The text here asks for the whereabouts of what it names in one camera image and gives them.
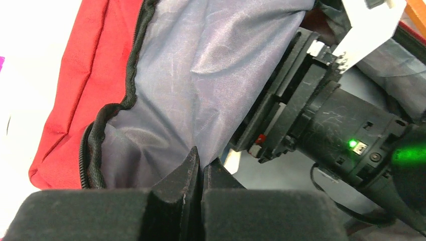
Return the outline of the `dark blue book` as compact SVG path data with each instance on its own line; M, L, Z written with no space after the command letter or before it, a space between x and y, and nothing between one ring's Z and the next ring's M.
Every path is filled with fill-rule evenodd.
M233 149L229 149L225 153L223 166L230 174L233 175L237 173L240 166L241 156L242 156L242 152L237 152Z

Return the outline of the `purple green paperback book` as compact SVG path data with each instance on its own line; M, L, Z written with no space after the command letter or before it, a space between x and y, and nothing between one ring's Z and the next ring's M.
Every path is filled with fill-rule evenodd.
M0 56L0 71L1 71L1 70L2 70L2 68L3 68L3 64L4 64L4 62L5 62L5 57Z

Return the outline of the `red backpack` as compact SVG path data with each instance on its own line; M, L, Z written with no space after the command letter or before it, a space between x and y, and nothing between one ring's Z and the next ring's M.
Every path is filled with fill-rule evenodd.
M45 190L151 188L243 122L314 1L83 1L29 169Z

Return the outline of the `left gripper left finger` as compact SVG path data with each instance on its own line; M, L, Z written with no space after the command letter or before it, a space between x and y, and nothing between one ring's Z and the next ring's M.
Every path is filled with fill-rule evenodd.
M151 188L35 192L4 240L199 240L198 172L192 148Z

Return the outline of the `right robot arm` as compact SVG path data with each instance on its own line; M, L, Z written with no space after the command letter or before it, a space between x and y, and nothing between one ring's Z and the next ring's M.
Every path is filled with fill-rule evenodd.
M425 234L425 127L341 89L341 57L299 28L230 145L259 163L299 151L385 210L379 217L338 208L374 226L396 218Z

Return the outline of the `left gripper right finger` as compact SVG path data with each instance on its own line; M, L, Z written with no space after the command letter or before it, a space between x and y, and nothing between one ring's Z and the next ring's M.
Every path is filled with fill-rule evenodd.
M214 160L203 170L204 240L348 240L318 191L246 189Z

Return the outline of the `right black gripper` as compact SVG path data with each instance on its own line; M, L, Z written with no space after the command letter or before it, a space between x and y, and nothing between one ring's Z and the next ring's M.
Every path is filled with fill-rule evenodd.
M297 150L352 186L386 183L407 123L342 90L338 58L318 38L297 30L231 147L261 162Z

